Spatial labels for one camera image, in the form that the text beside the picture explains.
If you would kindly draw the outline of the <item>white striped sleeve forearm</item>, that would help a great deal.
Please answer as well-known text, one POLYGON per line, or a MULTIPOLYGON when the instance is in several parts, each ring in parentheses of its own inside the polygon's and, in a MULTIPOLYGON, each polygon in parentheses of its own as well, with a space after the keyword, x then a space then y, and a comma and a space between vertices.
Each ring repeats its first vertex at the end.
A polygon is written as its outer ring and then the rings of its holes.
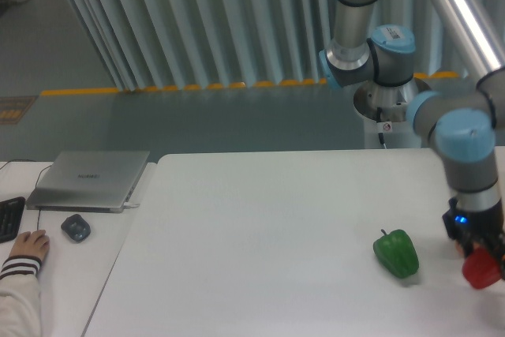
POLYGON ((41 336, 42 261, 34 256, 9 257, 1 270, 1 336, 41 336))

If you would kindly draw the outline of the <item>person's hand on mouse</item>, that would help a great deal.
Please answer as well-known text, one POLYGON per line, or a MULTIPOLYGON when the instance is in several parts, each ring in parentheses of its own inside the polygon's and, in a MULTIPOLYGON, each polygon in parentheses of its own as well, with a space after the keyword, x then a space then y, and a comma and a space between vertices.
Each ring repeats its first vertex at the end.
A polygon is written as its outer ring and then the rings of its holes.
POLYGON ((50 239, 45 230, 26 231, 15 239, 9 258, 27 256, 44 262, 50 249, 50 239))

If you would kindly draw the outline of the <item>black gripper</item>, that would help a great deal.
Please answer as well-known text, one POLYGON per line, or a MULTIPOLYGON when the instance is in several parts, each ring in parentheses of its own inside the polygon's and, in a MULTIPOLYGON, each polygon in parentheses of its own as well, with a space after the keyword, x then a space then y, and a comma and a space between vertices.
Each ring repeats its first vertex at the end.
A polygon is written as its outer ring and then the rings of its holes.
POLYGON ((461 258, 467 258, 475 249, 484 247, 490 256, 490 268, 494 276, 504 280, 504 231, 503 207, 499 200, 491 208, 467 211, 459 207, 452 197, 449 209, 442 220, 448 237, 461 258))

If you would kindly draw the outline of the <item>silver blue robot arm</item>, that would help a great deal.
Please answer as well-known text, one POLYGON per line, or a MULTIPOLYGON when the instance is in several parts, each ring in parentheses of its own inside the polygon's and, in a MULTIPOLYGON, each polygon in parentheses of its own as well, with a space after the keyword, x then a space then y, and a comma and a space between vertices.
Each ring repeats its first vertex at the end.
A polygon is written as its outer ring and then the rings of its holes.
POLYGON ((496 130, 504 125, 504 44, 479 0, 431 0, 469 72, 471 95, 447 99, 421 91, 413 77, 413 33, 399 25, 369 29, 378 0, 336 0, 333 39, 319 54, 333 86, 365 83, 368 108, 383 122, 403 95, 404 120, 441 159, 451 191, 443 214, 464 256, 462 274, 476 289, 504 277, 504 212, 496 130))

